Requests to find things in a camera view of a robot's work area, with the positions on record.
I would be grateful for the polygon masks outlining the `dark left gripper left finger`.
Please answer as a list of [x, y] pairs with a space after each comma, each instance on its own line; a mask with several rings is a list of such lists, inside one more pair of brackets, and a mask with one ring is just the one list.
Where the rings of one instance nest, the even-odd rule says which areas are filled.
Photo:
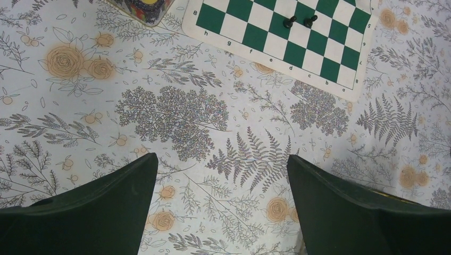
[[1, 210], [1, 254], [137, 254], [157, 177], [148, 153], [27, 207]]

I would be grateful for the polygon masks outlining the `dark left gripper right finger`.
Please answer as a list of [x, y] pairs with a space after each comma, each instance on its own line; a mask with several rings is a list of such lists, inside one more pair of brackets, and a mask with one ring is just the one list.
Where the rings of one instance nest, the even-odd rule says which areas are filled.
[[289, 184], [308, 254], [450, 254], [450, 211], [330, 174], [290, 155]]

